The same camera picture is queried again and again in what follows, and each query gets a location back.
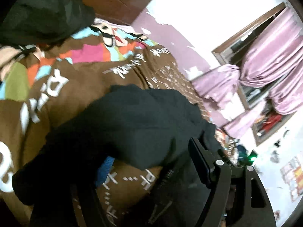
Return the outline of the large black jacket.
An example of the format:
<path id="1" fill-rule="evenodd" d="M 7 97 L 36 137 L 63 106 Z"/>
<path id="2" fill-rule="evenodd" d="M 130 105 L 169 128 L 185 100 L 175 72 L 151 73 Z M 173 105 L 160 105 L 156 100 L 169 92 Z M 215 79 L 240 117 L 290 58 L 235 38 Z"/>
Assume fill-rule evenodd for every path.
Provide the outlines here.
<path id="1" fill-rule="evenodd" d="M 77 197 L 87 226 L 104 226 L 97 171 L 106 158 L 140 170 L 160 166 L 151 192 L 122 219 L 124 226 L 195 226 L 209 196 L 188 152 L 197 138 L 221 149 L 216 126 L 176 90 L 112 86 L 83 112 L 52 130 L 37 156 L 12 177 L 18 199 L 33 207 L 30 226 L 77 226 Z"/>

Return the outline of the colourful cartoon bedspread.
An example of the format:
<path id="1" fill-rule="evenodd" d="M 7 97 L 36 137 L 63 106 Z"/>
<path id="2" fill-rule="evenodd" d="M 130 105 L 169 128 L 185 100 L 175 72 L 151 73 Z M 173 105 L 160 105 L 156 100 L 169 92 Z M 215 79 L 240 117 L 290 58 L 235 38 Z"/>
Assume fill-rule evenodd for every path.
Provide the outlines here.
<path id="1" fill-rule="evenodd" d="M 60 46 L 35 49 L 10 62 L 1 84 L 1 199 L 18 224 L 30 226 L 33 207 L 18 199 L 13 175 L 37 156 L 52 130 L 105 96 L 112 86 L 127 85 L 176 90 L 212 123 L 202 98 L 167 48 L 107 23 L 86 27 Z M 95 185 L 104 226 L 124 226 L 122 219 L 151 192 L 161 171 L 160 166 L 140 170 L 115 160 L 106 181 Z M 77 197 L 72 206 L 77 226 L 87 226 Z"/>

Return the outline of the left pink curtain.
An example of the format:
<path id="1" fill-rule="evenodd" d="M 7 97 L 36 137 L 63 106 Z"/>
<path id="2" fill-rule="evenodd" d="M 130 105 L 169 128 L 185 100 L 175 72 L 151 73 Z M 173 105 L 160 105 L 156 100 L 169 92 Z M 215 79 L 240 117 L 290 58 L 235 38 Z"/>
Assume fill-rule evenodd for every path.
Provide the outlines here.
<path id="1" fill-rule="evenodd" d="M 238 66 L 225 64 L 192 80 L 198 95 L 223 108 L 236 93 L 239 84 Z"/>

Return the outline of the pink curtain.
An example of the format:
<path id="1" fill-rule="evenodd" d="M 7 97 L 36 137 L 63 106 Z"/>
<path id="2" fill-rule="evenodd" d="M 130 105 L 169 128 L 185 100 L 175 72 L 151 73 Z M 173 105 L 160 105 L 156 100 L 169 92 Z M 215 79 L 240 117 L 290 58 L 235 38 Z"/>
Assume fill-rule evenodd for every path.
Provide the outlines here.
<path id="1" fill-rule="evenodd" d="M 238 66 L 225 64 L 192 80 L 198 95 L 223 108 L 236 93 L 239 84 Z"/>
<path id="2" fill-rule="evenodd" d="M 278 116 L 294 113 L 301 105 L 294 77 L 302 73 L 302 28 L 286 7 L 256 38 L 244 55 L 241 69 L 227 65 L 223 78 L 223 97 L 230 101 L 239 84 L 261 88 L 281 77 L 268 93 Z"/>

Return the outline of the right pink curtain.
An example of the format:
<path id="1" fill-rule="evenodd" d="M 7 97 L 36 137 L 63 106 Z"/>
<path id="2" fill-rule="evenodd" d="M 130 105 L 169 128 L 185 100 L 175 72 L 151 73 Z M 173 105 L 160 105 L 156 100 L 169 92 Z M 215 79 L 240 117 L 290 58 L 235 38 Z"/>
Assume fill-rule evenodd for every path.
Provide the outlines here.
<path id="1" fill-rule="evenodd" d="M 302 73 L 302 28 L 286 7 L 256 38 L 244 55 L 241 69 L 227 65 L 223 78 L 223 97 L 230 101 L 239 84 L 261 88 L 281 77 L 268 93 L 278 116 L 294 113 L 301 105 L 294 77 Z"/>

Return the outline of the paper wall posters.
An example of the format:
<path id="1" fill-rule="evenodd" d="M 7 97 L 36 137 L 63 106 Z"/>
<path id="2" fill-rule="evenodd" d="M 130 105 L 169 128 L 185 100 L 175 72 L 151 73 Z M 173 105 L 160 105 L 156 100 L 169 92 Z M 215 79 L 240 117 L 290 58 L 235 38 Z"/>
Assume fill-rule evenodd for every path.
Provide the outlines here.
<path id="1" fill-rule="evenodd" d="M 302 166 L 295 156 L 280 170 L 284 183 L 290 190 L 291 201 L 295 202 L 302 196 Z"/>

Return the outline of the brown wooden window frame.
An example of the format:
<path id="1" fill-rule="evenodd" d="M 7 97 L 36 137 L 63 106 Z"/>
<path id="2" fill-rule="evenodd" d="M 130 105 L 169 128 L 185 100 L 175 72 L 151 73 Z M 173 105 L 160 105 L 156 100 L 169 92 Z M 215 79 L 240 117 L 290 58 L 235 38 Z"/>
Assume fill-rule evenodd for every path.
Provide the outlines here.
<path id="1" fill-rule="evenodd" d="M 261 88 L 280 79 L 280 88 L 287 78 L 295 80 L 302 69 L 301 30 L 291 8 L 281 11 L 245 53 L 238 86 Z"/>

